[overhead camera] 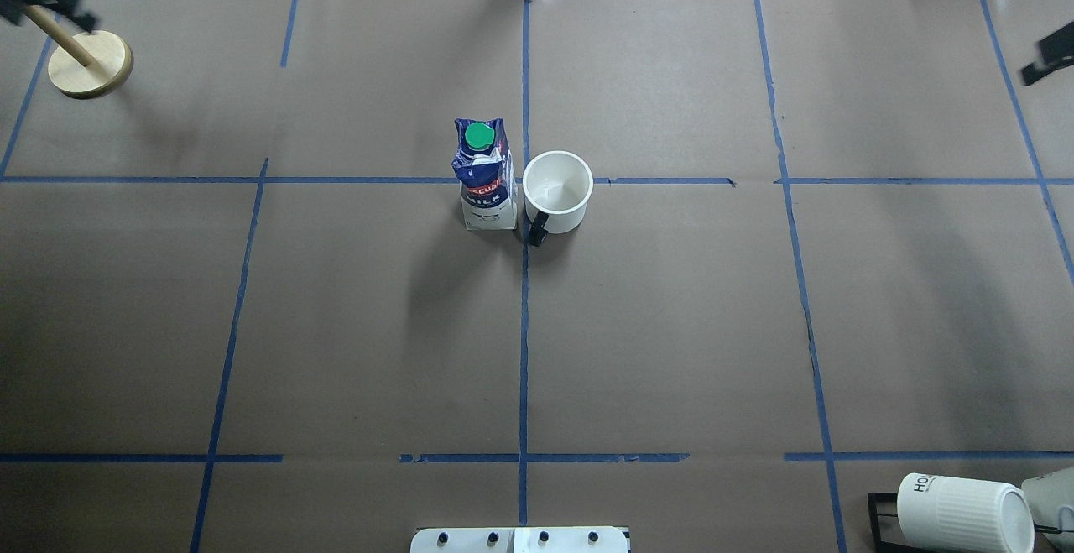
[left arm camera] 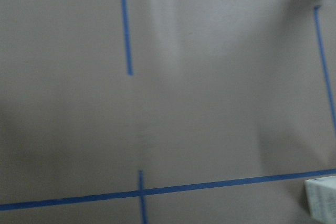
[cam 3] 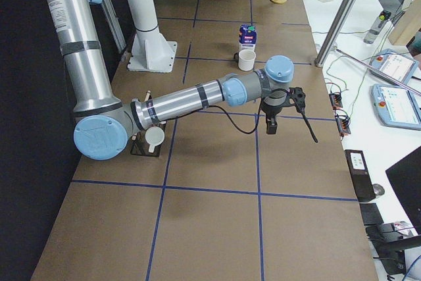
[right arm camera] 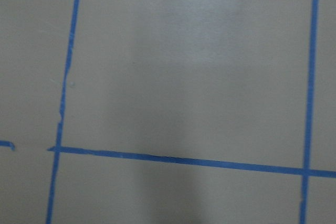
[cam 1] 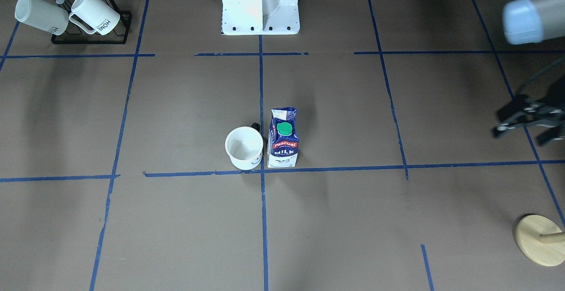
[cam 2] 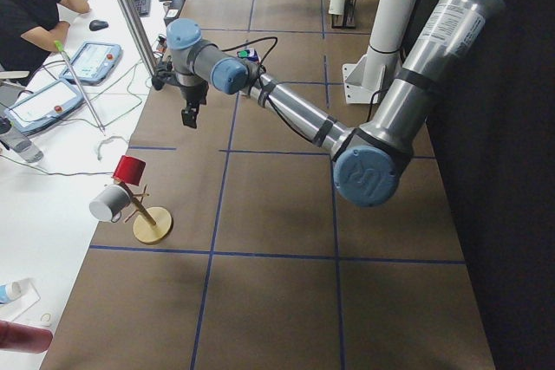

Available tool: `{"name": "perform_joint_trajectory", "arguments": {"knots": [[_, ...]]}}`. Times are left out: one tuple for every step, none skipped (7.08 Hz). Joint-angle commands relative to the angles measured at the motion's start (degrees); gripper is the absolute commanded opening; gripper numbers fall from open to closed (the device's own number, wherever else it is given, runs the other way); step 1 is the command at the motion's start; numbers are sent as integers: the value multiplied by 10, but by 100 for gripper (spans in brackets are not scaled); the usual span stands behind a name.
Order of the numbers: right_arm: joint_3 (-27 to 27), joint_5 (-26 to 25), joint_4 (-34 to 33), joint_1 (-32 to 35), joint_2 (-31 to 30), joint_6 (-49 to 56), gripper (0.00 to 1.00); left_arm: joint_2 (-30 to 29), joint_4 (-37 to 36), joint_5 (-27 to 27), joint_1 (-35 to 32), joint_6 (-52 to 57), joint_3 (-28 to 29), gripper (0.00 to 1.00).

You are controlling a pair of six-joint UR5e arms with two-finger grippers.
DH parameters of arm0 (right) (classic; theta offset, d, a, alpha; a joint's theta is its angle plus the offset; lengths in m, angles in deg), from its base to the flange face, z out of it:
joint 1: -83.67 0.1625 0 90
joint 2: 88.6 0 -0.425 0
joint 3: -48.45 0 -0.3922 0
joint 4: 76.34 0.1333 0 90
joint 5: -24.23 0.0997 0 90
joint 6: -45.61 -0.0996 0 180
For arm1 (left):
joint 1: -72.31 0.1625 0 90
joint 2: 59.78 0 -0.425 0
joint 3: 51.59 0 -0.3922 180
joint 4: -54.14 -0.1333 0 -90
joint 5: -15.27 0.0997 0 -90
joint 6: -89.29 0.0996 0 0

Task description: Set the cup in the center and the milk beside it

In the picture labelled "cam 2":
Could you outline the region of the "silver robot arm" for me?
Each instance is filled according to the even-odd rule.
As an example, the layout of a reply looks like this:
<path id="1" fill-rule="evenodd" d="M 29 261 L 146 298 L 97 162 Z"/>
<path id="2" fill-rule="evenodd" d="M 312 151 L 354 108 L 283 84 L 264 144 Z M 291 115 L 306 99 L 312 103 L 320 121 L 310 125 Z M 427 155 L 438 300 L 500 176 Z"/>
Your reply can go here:
<path id="1" fill-rule="evenodd" d="M 337 191 L 371 207 L 395 193 L 413 142 L 441 100 L 442 86 L 475 43 L 486 22 L 512 0 L 437 0 L 410 49 L 402 46 L 417 0 L 380 0 L 369 46 L 343 71 L 347 101 L 370 108 L 369 120 L 346 127 L 269 75 L 262 60 L 229 55 L 206 40 L 193 20 L 166 30 L 175 80 L 186 101 L 182 119 L 194 127 L 210 88 L 251 97 L 294 132 L 327 150 Z"/>

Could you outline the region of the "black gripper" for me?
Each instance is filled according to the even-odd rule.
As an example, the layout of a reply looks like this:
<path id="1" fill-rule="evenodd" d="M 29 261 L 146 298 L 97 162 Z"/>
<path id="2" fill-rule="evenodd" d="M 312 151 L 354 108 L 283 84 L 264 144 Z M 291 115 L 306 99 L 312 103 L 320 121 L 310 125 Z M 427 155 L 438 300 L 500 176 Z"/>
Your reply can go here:
<path id="1" fill-rule="evenodd" d="M 192 86 L 181 86 L 180 92 L 186 101 L 185 108 L 181 110 L 182 124 L 184 127 L 196 129 L 199 107 L 206 105 L 208 83 L 201 82 Z"/>

